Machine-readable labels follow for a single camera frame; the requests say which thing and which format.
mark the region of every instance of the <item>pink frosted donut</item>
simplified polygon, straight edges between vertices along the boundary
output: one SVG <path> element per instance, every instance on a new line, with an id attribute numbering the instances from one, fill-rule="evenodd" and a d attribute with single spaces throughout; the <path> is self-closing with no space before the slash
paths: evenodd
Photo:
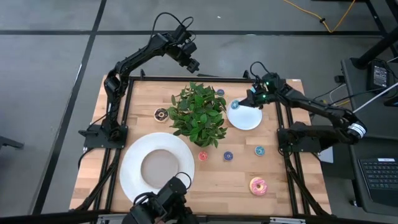
<path id="1" fill-rule="evenodd" d="M 250 181 L 250 191 L 256 195 L 261 196 L 267 192 L 267 184 L 264 179 L 255 177 Z"/>

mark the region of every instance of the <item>yellow cable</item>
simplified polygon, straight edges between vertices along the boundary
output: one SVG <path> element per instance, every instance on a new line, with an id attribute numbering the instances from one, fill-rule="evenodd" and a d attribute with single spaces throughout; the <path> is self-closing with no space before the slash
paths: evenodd
<path id="1" fill-rule="evenodd" d="M 342 103 L 336 104 L 335 106 L 343 106 L 344 104 L 347 104 L 347 103 L 349 103 L 349 100 L 346 100 Z"/>
<path id="2" fill-rule="evenodd" d="M 318 14 L 315 14 L 315 13 L 313 13 L 313 12 L 310 12 L 310 11 L 307 11 L 307 10 L 305 10 L 305 9 L 302 9 L 302 8 L 296 6 L 294 3 L 292 3 L 292 2 L 290 2 L 290 1 L 288 1 L 288 0 L 284 0 L 284 1 L 287 2 L 287 3 L 289 3 L 289 4 L 291 4 L 292 6 L 296 7 L 297 9 L 300 9 L 300 10 L 303 11 L 303 12 L 306 12 L 306 13 L 308 13 L 308 14 L 311 14 L 311 15 L 317 17 L 319 20 L 322 20 L 322 19 L 323 19 L 323 18 L 320 17 Z M 354 3 L 355 3 L 355 0 L 353 0 L 353 2 L 351 3 L 351 5 L 349 5 L 349 7 L 348 7 L 346 13 L 344 13 L 343 17 L 340 19 L 340 21 L 338 21 L 337 25 L 335 26 L 335 28 L 334 28 L 333 30 L 330 30 L 330 29 L 329 29 L 328 24 L 326 24 L 325 21 L 322 22 L 322 24 L 326 27 L 326 29 L 329 31 L 329 33 L 334 32 L 334 31 L 337 29 L 337 27 L 340 26 L 341 22 L 343 22 L 344 18 L 347 16 L 348 12 L 351 10 L 351 8 L 353 7 Z"/>

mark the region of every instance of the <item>keyboard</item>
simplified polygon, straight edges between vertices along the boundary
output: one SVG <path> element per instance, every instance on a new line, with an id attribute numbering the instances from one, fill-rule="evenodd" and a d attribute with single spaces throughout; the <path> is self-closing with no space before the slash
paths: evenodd
<path id="1" fill-rule="evenodd" d="M 373 202 L 398 207 L 398 158 L 359 159 Z"/>

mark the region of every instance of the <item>gray floor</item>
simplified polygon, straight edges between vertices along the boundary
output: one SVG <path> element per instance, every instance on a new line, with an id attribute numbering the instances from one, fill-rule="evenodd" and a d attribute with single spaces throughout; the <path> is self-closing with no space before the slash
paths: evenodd
<path id="1" fill-rule="evenodd" d="M 91 30 L 100 0 L 0 1 L 0 30 Z M 333 27 L 349 3 L 294 1 L 327 18 Z M 384 1 L 372 1 L 387 30 L 397 24 Z M 283 1 L 145 1 L 108 0 L 99 30 L 149 30 L 154 17 L 169 11 L 193 16 L 195 30 L 324 30 L 317 19 Z M 165 16 L 157 29 L 175 29 Z M 365 3 L 356 3 L 339 30 L 377 30 Z M 146 44 L 147 35 L 96 36 L 73 110 L 45 213 L 68 209 L 84 139 L 77 133 L 91 120 L 101 79 L 114 64 Z M 200 73 L 240 77 L 255 60 L 284 78 L 300 78 L 306 95 L 336 86 L 340 60 L 363 54 L 375 37 L 198 35 L 193 54 Z M 0 135 L 25 142 L 23 151 L 0 151 L 0 216 L 24 215 L 31 209 L 40 177 L 78 72 L 87 35 L 0 35 Z M 380 58 L 392 58 L 391 51 Z M 142 68 L 147 75 L 192 75 L 167 56 Z M 334 99 L 344 96 L 337 91 Z M 325 123 L 315 118 L 314 123 Z M 397 223 L 398 218 L 364 213 L 347 201 L 350 181 L 325 177 L 332 212 L 339 217 Z"/>

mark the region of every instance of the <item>small white plate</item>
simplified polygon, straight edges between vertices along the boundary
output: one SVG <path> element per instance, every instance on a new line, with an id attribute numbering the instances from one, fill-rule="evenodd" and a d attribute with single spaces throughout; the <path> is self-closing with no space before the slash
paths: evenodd
<path id="1" fill-rule="evenodd" d="M 228 120 L 233 126 L 240 130 L 251 130 L 261 123 L 262 111 L 260 109 L 241 105 L 236 109 L 232 109 L 231 105 L 233 101 L 229 103 L 226 109 Z"/>
<path id="2" fill-rule="evenodd" d="M 195 162 L 189 147 L 183 140 L 169 133 L 147 134 L 134 142 L 124 155 L 120 168 L 120 184 L 123 192 L 131 202 L 137 195 L 144 192 L 157 194 L 160 188 L 154 188 L 147 184 L 141 175 L 141 165 L 146 155 L 158 149 L 164 149 L 172 153 L 178 160 L 178 171 L 187 173 L 192 181 L 195 173 Z M 177 176 L 189 186 L 189 178 L 184 174 Z"/>

